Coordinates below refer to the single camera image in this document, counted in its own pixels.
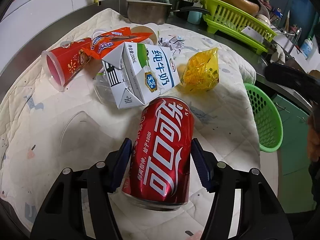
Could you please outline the orange snack wrapper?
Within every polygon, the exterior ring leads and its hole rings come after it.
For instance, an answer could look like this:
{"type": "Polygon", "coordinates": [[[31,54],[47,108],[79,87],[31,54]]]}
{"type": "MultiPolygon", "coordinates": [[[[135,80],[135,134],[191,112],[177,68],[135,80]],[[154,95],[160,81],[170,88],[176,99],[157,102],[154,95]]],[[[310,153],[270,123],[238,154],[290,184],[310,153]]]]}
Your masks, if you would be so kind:
{"type": "Polygon", "coordinates": [[[98,35],[91,39],[88,44],[83,45],[81,49],[86,55],[98,60],[102,59],[123,42],[139,43],[146,40],[150,35],[151,33],[131,33],[129,27],[123,27],[98,35]]]}

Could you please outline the white quilted mat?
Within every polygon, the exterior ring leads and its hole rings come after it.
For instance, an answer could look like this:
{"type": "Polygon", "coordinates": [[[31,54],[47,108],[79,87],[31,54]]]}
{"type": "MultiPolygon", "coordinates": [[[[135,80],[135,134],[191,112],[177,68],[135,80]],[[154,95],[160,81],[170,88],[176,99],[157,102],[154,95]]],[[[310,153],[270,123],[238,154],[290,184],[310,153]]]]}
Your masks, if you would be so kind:
{"type": "MultiPolygon", "coordinates": [[[[228,46],[169,24],[157,28],[163,38],[184,39],[174,55],[179,72],[197,52],[218,48],[219,84],[207,92],[168,92],[186,102],[195,119],[194,137],[236,170],[260,166],[259,139],[245,84],[256,80],[255,69],[228,46]]],[[[1,201],[14,223],[29,236],[37,213],[59,173],[91,167],[120,148],[125,138],[135,140],[142,107],[118,109],[101,103],[93,79],[101,70],[91,60],[63,92],[47,79],[36,59],[13,83],[1,102],[1,201]]],[[[124,239],[199,239],[213,195],[190,168],[189,202],[172,212],[132,205],[117,190],[110,202],[124,239]]]]}

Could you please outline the clear plastic cup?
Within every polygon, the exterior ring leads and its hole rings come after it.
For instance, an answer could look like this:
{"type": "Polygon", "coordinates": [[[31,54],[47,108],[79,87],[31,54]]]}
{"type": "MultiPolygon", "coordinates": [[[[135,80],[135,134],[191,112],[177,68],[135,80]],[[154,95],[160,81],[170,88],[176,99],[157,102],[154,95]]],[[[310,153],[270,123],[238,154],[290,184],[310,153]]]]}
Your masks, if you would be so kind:
{"type": "Polygon", "coordinates": [[[98,73],[95,76],[93,80],[93,86],[94,91],[102,104],[106,105],[108,103],[116,103],[110,85],[106,79],[106,75],[104,73],[98,73]]]}

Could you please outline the yellow plastic snack bag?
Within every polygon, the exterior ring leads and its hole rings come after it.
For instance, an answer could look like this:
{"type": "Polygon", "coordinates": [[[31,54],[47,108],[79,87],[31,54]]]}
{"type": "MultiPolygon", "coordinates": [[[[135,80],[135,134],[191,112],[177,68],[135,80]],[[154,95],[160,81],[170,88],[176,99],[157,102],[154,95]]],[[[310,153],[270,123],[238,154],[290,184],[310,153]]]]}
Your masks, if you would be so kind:
{"type": "Polygon", "coordinates": [[[220,81],[217,47],[193,55],[187,62],[181,85],[188,91],[208,91],[220,81]]]}

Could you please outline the white milk carton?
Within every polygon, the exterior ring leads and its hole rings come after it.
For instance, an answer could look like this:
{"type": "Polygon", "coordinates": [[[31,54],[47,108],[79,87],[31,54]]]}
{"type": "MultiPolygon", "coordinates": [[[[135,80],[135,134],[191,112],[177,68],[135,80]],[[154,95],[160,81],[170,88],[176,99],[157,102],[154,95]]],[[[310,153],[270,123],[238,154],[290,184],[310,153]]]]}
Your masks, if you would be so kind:
{"type": "Polygon", "coordinates": [[[102,58],[119,109],[147,105],[180,83],[168,47],[124,42],[102,58]]]}

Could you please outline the green dish rack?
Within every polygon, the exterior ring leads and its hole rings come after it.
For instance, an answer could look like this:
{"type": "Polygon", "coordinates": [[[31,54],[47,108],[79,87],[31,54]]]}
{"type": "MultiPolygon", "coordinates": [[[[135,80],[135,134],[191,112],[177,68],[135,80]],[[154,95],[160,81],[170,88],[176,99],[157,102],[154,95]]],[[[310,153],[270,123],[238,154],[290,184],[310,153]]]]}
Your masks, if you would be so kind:
{"type": "Polygon", "coordinates": [[[260,34],[267,42],[271,42],[276,33],[259,20],[248,13],[236,8],[221,0],[200,0],[204,9],[210,12],[210,15],[202,15],[207,24],[207,32],[215,34],[217,31],[223,32],[253,48],[256,54],[267,52],[266,46],[242,31],[250,27],[260,34]]]}

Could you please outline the red cola can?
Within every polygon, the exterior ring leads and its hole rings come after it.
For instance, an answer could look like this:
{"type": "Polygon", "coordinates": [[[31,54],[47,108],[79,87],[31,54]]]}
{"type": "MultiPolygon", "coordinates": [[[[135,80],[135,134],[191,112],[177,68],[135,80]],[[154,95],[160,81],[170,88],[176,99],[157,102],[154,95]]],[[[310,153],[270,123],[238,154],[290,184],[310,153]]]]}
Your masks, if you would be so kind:
{"type": "Polygon", "coordinates": [[[194,117],[181,99],[161,96],[144,108],[122,192],[133,205],[174,211],[189,199],[194,117]]]}

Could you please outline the crumpled paper ball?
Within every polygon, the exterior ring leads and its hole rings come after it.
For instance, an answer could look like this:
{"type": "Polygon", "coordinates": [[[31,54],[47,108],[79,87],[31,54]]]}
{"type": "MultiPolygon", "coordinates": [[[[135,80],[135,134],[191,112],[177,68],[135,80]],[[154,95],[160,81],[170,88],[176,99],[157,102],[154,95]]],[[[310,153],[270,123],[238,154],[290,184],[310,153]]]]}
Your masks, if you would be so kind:
{"type": "Polygon", "coordinates": [[[173,55],[178,55],[184,47],[185,39],[180,36],[170,36],[169,38],[160,37],[158,45],[170,49],[173,55]]]}

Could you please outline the red plastic cup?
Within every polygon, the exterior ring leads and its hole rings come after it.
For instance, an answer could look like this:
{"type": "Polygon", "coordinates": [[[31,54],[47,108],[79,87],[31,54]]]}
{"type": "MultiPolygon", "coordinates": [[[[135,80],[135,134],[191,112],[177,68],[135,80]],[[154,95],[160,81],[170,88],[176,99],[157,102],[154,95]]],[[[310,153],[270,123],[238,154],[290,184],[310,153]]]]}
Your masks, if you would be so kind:
{"type": "Polygon", "coordinates": [[[61,46],[41,53],[41,62],[46,77],[52,86],[63,92],[71,79],[90,61],[84,49],[90,47],[91,38],[62,42],[61,46]]]}

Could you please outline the white ceramic bowl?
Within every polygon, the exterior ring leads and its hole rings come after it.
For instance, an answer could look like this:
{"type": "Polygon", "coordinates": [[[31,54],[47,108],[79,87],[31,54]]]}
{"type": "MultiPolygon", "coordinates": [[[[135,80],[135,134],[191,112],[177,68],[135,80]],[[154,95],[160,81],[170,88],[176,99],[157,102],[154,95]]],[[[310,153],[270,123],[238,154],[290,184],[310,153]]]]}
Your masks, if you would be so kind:
{"type": "Polygon", "coordinates": [[[267,16],[263,14],[257,14],[255,18],[261,23],[263,23],[264,25],[266,25],[267,27],[270,27],[270,20],[267,16]]]}

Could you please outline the metal saucepan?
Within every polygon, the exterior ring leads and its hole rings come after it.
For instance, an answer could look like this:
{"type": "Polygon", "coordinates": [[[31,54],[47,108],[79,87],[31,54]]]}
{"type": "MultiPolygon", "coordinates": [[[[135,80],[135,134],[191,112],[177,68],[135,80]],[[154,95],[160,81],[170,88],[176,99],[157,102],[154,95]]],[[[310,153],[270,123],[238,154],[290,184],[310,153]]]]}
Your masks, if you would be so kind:
{"type": "Polygon", "coordinates": [[[205,15],[211,15],[210,11],[199,7],[183,7],[178,10],[172,9],[168,3],[153,1],[127,0],[127,18],[131,23],[147,24],[155,23],[162,25],[169,18],[171,12],[201,12],[205,15]]]}

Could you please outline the cleaver blade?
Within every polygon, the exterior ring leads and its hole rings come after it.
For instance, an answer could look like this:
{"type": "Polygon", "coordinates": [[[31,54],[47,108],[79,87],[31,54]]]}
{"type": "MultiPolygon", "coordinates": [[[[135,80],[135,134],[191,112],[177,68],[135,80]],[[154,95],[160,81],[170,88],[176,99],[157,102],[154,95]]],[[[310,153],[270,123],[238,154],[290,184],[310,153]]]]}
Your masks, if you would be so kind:
{"type": "Polygon", "coordinates": [[[263,43],[264,41],[264,38],[257,31],[255,31],[253,28],[249,26],[244,27],[241,33],[255,40],[256,42],[263,43]]]}

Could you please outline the teal cup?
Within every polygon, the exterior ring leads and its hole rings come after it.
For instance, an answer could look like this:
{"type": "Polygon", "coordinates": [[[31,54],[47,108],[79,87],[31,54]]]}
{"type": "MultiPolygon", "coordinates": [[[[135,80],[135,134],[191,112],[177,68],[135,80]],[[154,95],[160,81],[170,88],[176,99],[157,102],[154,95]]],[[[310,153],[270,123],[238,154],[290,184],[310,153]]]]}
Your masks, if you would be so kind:
{"type": "Polygon", "coordinates": [[[197,11],[190,11],[187,21],[194,25],[199,25],[202,18],[202,13],[197,11]]]}

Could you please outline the white paper cup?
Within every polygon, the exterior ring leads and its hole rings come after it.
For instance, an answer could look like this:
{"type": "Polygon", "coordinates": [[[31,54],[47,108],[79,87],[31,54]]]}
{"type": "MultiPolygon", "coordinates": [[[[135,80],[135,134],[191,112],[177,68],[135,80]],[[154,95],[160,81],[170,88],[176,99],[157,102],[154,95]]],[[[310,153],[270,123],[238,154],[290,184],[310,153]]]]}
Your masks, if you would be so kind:
{"type": "Polygon", "coordinates": [[[147,23],[144,25],[137,25],[131,27],[131,33],[151,33],[151,35],[142,43],[144,44],[151,44],[151,45],[158,45],[160,30],[157,24],[155,23],[147,23]]]}

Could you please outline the brown clay pot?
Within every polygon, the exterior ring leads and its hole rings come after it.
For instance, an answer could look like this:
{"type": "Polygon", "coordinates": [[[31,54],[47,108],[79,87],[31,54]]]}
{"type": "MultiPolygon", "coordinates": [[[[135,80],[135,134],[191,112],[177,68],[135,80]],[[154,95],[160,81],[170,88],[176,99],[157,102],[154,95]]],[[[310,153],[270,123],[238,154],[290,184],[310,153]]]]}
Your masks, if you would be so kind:
{"type": "Polygon", "coordinates": [[[248,0],[221,0],[221,1],[231,4],[252,16],[257,15],[260,10],[258,4],[254,2],[250,2],[248,0]]]}

